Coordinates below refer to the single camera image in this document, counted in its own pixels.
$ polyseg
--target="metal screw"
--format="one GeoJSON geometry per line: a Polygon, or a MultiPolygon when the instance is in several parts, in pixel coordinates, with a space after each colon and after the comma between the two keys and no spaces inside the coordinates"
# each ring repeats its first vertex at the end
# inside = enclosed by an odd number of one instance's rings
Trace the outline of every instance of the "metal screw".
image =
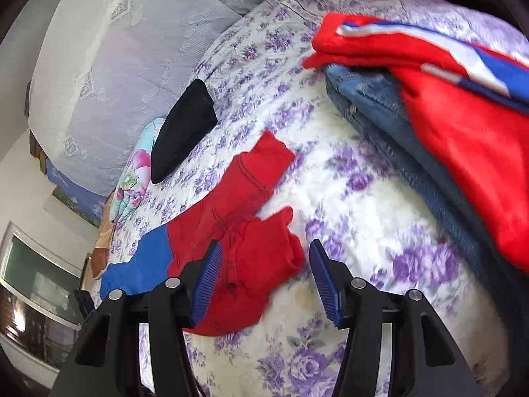
{"type": "Polygon", "coordinates": [[[361,277],[356,277],[351,281],[351,286],[356,289],[362,289],[366,287],[366,281],[364,281],[361,277]]]}
{"type": "Polygon", "coordinates": [[[110,298],[111,300],[119,300],[122,295],[123,291],[121,291],[120,289],[113,289],[109,292],[108,298],[110,298]]]}
{"type": "Polygon", "coordinates": [[[180,280],[177,277],[170,277],[166,280],[166,286],[168,288],[176,288],[180,285],[180,280]]]}
{"type": "Polygon", "coordinates": [[[420,292],[418,289],[412,289],[409,293],[409,298],[411,298],[412,300],[415,300],[416,302],[418,302],[420,299],[423,298],[423,294],[422,292],[420,292]]]}

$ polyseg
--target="pillow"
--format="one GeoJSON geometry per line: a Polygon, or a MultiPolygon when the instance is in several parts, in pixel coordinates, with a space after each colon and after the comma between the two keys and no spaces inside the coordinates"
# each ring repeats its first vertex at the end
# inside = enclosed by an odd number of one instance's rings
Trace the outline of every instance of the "pillow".
{"type": "Polygon", "coordinates": [[[169,112],[152,148],[152,183],[162,182],[217,125],[205,83],[195,79],[169,112]]]}
{"type": "Polygon", "coordinates": [[[165,119],[147,124],[117,183],[110,210],[110,222],[123,224],[138,208],[151,182],[151,152],[165,119]]]}

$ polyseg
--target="white wall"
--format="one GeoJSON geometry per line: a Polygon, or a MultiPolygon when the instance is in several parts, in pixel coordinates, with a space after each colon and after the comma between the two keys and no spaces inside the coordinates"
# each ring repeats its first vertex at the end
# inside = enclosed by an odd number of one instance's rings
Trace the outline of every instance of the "white wall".
{"type": "Polygon", "coordinates": [[[26,86],[58,3],[28,1],[0,44],[0,160],[27,128],[26,86]]]}
{"type": "MultiPolygon", "coordinates": [[[[12,221],[33,240],[58,255],[68,263],[81,269],[87,252],[94,248],[97,230],[87,236],[64,225],[63,220],[44,210],[55,185],[39,170],[39,162],[29,153],[29,130],[27,130],[0,162],[0,234],[12,221]]],[[[77,216],[62,206],[66,216],[77,216]]]]}

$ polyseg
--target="blue jeans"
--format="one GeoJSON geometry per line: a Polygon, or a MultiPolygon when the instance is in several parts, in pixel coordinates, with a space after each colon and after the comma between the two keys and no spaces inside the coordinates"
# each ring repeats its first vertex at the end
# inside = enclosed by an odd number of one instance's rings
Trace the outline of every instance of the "blue jeans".
{"type": "Polygon", "coordinates": [[[529,375],[529,280],[496,249],[483,221],[448,170],[420,143],[409,123],[399,82],[382,68],[329,65],[327,94],[343,117],[381,152],[426,202],[489,291],[509,336],[509,395],[529,375]]]}

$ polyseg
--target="fabric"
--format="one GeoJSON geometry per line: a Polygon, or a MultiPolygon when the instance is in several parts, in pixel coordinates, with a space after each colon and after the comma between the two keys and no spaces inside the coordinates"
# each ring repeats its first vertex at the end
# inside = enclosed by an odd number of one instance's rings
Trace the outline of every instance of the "fabric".
{"type": "Polygon", "coordinates": [[[54,196],[60,202],[93,226],[97,227],[101,224],[106,196],[98,195],[74,184],[55,167],[49,158],[46,159],[46,177],[50,182],[57,185],[54,196]]]}
{"type": "Polygon", "coordinates": [[[121,174],[114,193],[110,222],[122,225],[138,208],[151,182],[153,145],[165,123],[156,118],[147,124],[121,174]]]}
{"type": "Polygon", "coordinates": [[[501,256],[446,168],[422,146],[391,74],[328,65],[325,75],[327,93],[342,116],[421,195],[489,291],[509,333],[509,386],[527,387],[521,381],[529,377],[529,278],[501,256]]]}
{"type": "Polygon", "coordinates": [[[188,262],[202,259],[211,241],[218,240],[223,251],[218,284],[206,317],[189,331],[223,335],[254,325],[269,293],[305,263],[298,237],[287,229],[292,208],[262,221],[253,216],[293,159],[294,154],[266,131],[250,152],[233,158],[202,201],[144,235],[131,261],[108,267],[101,298],[114,288],[127,294],[149,291],[167,276],[179,276],[188,262]]]}
{"type": "Polygon", "coordinates": [[[304,67],[320,67],[338,57],[350,66],[414,68],[529,113],[527,66],[435,31],[363,15],[328,14],[313,46],[318,53],[304,67]]]}
{"type": "Polygon", "coordinates": [[[206,85],[195,79],[178,99],[152,148],[152,183],[162,182],[217,124],[206,85]]]}
{"type": "Polygon", "coordinates": [[[101,278],[102,273],[107,267],[109,256],[110,248],[94,248],[92,251],[90,255],[90,269],[94,279],[101,278]]]}
{"type": "Polygon", "coordinates": [[[147,123],[204,52],[263,0],[61,0],[31,84],[29,125],[51,161],[107,197],[147,123]]]}
{"type": "Polygon", "coordinates": [[[171,262],[171,245],[165,225],[144,234],[136,254],[129,262],[109,264],[101,281],[101,298],[115,288],[132,295],[152,290],[167,279],[167,266],[171,262]]]}
{"type": "MultiPolygon", "coordinates": [[[[509,378],[509,363],[506,329],[490,295],[420,196],[339,115],[324,73],[301,67],[330,10],[420,25],[517,58],[529,55],[527,40],[510,25],[442,0],[266,0],[201,59],[192,78],[212,91],[219,123],[176,172],[149,186],[134,217],[116,230],[109,261],[129,261],[143,234],[203,199],[233,157],[249,151],[268,128],[296,159],[256,216],[266,219],[291,206],[289,230],[304,249],[319,238],[354,276],[398,294],[423,291],[483,396],[495,396],[509,378]]],[[[96,303],[99,287],[92,288],[96,303]]],[[[315,397],[331,393],[347,332],[326,319],[304,268],[270,294],[256,325],[216,338],[184,338],[193,373],[212,396],[315,397]]],[[[154,390],[147,325],[140,326],[139,347],[142,382],[154,390]]],[[[377,397],[387,396],[390,351],[391,331],[384,327],[377,397]]]]}
{"type": "Polygon", "coordinates": [[[304,67],[341,62],[390,69],[421,143],[448,169],[499,251],[529,272],[529,119],[498,103],[525,106],[529,69],[441,34],[362,15],[327,15],[313,47],[304,67]]]}

